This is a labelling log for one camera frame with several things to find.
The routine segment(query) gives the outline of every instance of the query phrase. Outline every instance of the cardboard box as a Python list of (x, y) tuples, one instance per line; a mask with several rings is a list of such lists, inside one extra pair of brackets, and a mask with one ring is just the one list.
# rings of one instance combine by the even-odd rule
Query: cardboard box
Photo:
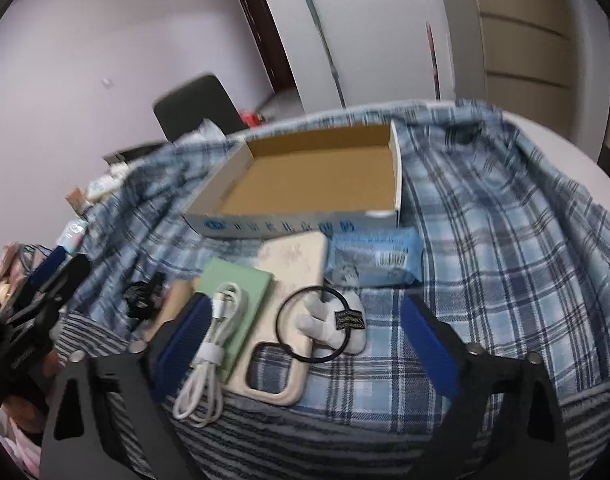
[(185, 208), (197, 233), (273, 238), (398, 226), (401, 160), (392, 124), (240, 142)]

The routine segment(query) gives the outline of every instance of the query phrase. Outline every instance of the blue wipes package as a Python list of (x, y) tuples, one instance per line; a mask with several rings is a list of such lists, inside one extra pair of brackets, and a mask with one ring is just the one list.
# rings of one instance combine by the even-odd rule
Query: blue wipes package
[(409, 285), (421, 281), (423, 243), (413, 227), (334, 235), (325, 278), (339, 286)]

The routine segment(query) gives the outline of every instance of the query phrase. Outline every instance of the black label tag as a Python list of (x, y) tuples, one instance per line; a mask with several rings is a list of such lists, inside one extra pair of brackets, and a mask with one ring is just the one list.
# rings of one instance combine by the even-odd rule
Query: black label tag
[(360, 310), (339, 310), (334, 313), (336, 317), (336, 330), (351, 328), (353, 330), (365, 330), (365, 321)]

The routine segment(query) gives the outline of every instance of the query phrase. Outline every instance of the blue plaid tablecloth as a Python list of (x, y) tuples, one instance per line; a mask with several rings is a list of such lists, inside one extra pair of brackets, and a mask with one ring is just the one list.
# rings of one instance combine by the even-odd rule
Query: blue plaid tablecloth
[[(560, 402), (601, 389), (610, 381), (610, 215), (500, 111), (410, 102), (319, 114), (245, 137), (390, 121), (402, 153), (400, 224), (415, 226), (423, 239), (423, 283), (416, 288), (429, 308), (464, 341), (494, 354), (540, 352)], [(122, 300), (127, 283), (147, 280), (156, 270), (191, 278), (213, 256), (253, 260), (258, 241), (203, 238), (181, 215), (234, 142), (165, 147), (89, 212), (82, 251), (93, 268), (70, 310), (127, 341), (134, 337)], [(436, 395), (400, 329), (403, 294), (398, 288), (361, 290), (367, 348), (311, 366), (303, 397), (283, 411), (375, 434), (430, 435), (448, 403)], [(286, 368), (283, 356), (265, 352), (252, 382), (279, 390)], [(588, 400), (588, 417), (596, 421), (600, 414), (590, 405)], [(486, 428), (497, 410), (493, 400)], [(594, 428), (578, 418), (579, 410), (574, 420)], [(577, 474), (610, 437), (605, 430), (602, 439), (579, 431)]]

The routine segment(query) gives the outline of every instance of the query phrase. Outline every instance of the white cable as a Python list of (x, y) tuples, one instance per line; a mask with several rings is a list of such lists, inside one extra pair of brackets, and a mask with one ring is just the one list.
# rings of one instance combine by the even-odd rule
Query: white cable
[(195, 415), (198, 427), (203, 428), (223, 414), (223, 392), (216, 374), (223, 362), (223, 346), (240, 324), (247, 309), (247, 294), (236, 283), (221, 283), (211, 300), (210, 329), (194, 358), (194, 370), (181, 388), (172, 414), (177, 420), (192, 415), (207, 388), (207, 412)]

